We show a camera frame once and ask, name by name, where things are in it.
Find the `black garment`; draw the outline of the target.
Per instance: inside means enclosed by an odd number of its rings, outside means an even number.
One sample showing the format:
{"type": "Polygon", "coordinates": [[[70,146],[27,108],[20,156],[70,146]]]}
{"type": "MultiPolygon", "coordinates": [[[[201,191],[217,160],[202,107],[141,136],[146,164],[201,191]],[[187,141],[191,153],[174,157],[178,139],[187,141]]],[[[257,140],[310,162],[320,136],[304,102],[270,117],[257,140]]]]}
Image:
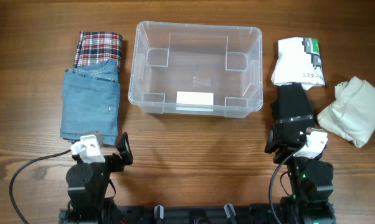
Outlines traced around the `black garment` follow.
{"type": "Polygon", "coordinates": [[[303,123],[313,126],[313,110],[300,83],[277,87],[277,99],[271,104],[272,115],[277,123],[303,123]]]}

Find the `cream cloth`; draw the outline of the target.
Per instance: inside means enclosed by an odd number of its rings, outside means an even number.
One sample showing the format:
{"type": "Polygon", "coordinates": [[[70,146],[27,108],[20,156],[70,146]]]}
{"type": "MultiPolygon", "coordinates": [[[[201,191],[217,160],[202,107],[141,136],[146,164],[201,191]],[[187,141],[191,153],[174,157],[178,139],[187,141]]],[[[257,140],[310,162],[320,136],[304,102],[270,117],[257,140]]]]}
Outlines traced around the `cream cloth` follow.
{"type": "Polygon", "coordinates": [[[353,77],[335,86],[335,100],[318,115],[319,125],[363,147],[375,130],[375,87],[353,77]]]}

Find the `blue denim jeans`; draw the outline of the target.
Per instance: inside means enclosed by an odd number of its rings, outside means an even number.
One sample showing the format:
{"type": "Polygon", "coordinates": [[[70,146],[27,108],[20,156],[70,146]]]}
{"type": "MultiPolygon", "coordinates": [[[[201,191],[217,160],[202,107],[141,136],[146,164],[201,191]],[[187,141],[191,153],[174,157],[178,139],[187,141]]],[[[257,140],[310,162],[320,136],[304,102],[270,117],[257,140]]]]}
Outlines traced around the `blue denim jeans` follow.
{"type": "Polygon", "coordinates": [[[66,70],[60,137],[76,141],[85,133],[99,132],[105,144],[115,145],[120,93],[114,59],[66,70]]]}

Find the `white printed t-shirt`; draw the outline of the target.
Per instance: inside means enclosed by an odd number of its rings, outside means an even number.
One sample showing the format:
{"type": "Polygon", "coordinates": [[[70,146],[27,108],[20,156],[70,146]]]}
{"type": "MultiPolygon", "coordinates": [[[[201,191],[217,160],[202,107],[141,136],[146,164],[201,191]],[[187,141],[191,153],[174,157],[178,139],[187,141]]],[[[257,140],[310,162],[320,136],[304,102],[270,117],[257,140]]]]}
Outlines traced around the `white printed t-shirt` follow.
{"type": "Polygon", "coordinates": [[[304,90],[324,86],[319,41],[309,37],[279,40],[278,60],[271,81],[276,86],[299,83],[304,90]]]}

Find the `red plaid shirt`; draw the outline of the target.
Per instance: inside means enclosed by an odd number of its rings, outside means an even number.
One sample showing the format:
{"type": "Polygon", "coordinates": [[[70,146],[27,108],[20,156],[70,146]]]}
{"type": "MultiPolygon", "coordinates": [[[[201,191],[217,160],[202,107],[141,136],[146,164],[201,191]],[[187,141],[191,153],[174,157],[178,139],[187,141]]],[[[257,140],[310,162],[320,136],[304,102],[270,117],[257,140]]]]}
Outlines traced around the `red plaid shirt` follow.
{"type": "Polygon", "coordinates": [[[74,68],[84,67],[110,59],[116,60],[120,70],[123,37],[115,32],[80,31],[74,58],[74,68]]]}

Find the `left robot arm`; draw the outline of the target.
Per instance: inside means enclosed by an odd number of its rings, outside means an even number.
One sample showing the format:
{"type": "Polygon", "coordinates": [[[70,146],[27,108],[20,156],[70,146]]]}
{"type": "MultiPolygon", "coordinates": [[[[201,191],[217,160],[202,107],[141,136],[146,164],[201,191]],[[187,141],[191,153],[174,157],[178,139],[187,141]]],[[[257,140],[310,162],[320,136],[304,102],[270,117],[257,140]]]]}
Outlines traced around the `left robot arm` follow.
{"type": "Polygon", "coordinates": [[[126,223],[114,197],[107,197],[106,192],[114,186],[111,173],[122,172],[133,163],[128,134],[123,133],[116,145],[117,154],[104,156],[102,147],[98,132],[82,135],[70,147],[77,163],[66,174],[70,201],[59,215],[60,223],[126,223]]]}

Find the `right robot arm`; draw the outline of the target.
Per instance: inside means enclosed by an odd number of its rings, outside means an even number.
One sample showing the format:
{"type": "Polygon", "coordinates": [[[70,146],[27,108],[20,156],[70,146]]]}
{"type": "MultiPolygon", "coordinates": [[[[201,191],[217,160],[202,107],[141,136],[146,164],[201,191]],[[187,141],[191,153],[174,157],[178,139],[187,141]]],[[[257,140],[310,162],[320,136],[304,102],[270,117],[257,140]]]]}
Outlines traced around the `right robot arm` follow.
{"type": "Polygon", "coordinates": [[[292,131],[290,123],[312,119],[312,115],[278,119],[271,125],[266,153],[275,153],[273,162],[278,166],[268,187],[268,200],[273,223],[333,224],[336,223],[329,197],[334,191],[334,168],[320,160],[326,149],[328,134],[308,126],[304,131],[292,131]],[[273,204],[273,184],[282,168],[287,166],[292,194],[273,204]]]}

